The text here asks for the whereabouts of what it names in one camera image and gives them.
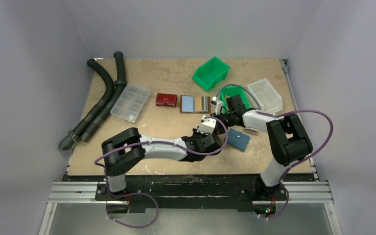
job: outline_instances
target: green container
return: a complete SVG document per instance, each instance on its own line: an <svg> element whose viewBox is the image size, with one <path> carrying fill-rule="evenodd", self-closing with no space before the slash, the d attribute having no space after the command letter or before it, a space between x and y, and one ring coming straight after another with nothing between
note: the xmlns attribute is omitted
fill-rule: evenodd
<svg viewBox="0 0 376 235"><path fill-rule="evenodd" d="M192 79L205 91L214 88L217 83L226 79L230 66L214 56L195 71Z"/></svg>
<svg viewBox="0 0 376 235"><path fill-rule="evenodd" d="M250 108L250 104L247 99L245 91L240 87L229 86L229 87L224 88L220 93L220 100L223 101L224 107L226 107L227 110L228 110L227 103L226 103L227 96L233 97L235 95L239 95L241 97L241 100L243 101L244 105L246 105L247 109Z"/></svg>

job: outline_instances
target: white plastic container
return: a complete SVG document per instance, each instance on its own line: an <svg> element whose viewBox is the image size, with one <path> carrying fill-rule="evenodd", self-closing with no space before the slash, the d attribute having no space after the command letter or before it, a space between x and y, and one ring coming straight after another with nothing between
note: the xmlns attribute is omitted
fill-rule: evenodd
<svg viewBox="0 0 376 235"><path fill-rule="evenodd" d="M135 123L148 100L150 90L146 87L127 84L110 114L125 121Z"/></svg>
<svg viewBox="0 0 376 235"><path fill-rule="evenodd" d="M247 89L257 99L262 111L274 114L283 109L282 97L273 88L272 84L270 84L267 78L247 85ZM248 93L246 93L246 95L250 101L250 104L257 108L256 102Z"/></svg>

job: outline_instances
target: wall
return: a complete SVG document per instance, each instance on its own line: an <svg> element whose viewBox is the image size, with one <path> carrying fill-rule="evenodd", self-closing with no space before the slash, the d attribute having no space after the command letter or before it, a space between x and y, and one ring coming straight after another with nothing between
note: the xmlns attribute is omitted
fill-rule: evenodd
<svg viewBox="0 0 376 235"><path fill-rule="evenodd" d="M78 122L90 54L61 0L0 0L0 235L37 234L58 141Z"/></svg>
<svg viewBox="0 0 376 235"><path fill-rule="evenodd" d="M65 0L95 57L288 58L321 0Z"/></svg>
<svg viewBox="0 0 376 235"><path fill-rule="evenodd" d="M315 163L330 182L344 234L376 234L376 1L322 1L289 62L299 107L334 120ZM304 121L319 146L326 121Z"/></svg>

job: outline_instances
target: wooden tabletop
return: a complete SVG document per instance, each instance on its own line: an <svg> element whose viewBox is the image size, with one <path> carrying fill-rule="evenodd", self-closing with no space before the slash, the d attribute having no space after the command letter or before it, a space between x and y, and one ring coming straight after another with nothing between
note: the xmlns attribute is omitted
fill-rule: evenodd
<svg viewBox="0 0 376 235"><path fill-rule="evenodd" d="M208 59L125 59L127 82L147 87L151 95L135 124L109 116L85 143L79 142L72 154L68 175L102 175L100 167L93 164L102 155L101 143L129 127L137 127L139 133L153 138L175 139L191 135L192 129L200 124L203 114L184 114L179 107L158 107L155 105L157 93L214 96L226 84L235 83L246 86L267 78L282 96L283 110L278 114L293 110L293 103L284 73L277 58L222 59L231 69L227 78L214 89L206 92L199 87L192 76L195 70ZM116 64L112 60L99 60L114 81L117 79ZM104 93L104 84L95 73L90 87L83 116L97 103ZM149 159L139 162L127 174L242 174L261 173L273 158L267 134L250 134L247 149L241 152L227 146L220 154L207 156L201 162L176 162L167 159ZM291 172L311 172L309 163L295 167Z"/></svg>

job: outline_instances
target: red case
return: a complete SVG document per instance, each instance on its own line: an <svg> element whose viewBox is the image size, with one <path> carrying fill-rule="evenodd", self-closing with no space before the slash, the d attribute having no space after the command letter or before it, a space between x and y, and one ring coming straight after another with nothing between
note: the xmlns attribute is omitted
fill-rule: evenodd
<svg viewBox="0 0 376 235"><path fill-rule="evenodd" d="M158 93L156 95L156 106L176 107L178 96L176 94Z"/></svg>

